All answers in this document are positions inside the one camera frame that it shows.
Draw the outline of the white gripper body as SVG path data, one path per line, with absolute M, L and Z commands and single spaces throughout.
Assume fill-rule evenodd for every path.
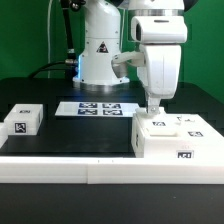
M 150 98 L 171 99 L 179 77 L 181 47 L 179 45 L 140 45 L 144 65 L 137 75 Z

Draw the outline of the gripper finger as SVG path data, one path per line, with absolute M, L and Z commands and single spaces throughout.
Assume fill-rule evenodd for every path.
M 158 114 L 159 113 L 159 105 L 160 105 L 159 98 L 149 97 L 147 100 L 147 112 L 152 115 Z

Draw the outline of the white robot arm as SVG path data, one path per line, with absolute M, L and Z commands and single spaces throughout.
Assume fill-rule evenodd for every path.
M 128 83 L 137 68 L 146 94 L 146 112 L 156 115 L 177 88 L 181 47 L 187 40 L 184 13 L 198 0 L 59 0 L 63 11 L 73 83 L 109 89 Z M 85 10 L 85 48 L 77 55 L 69 12 Z

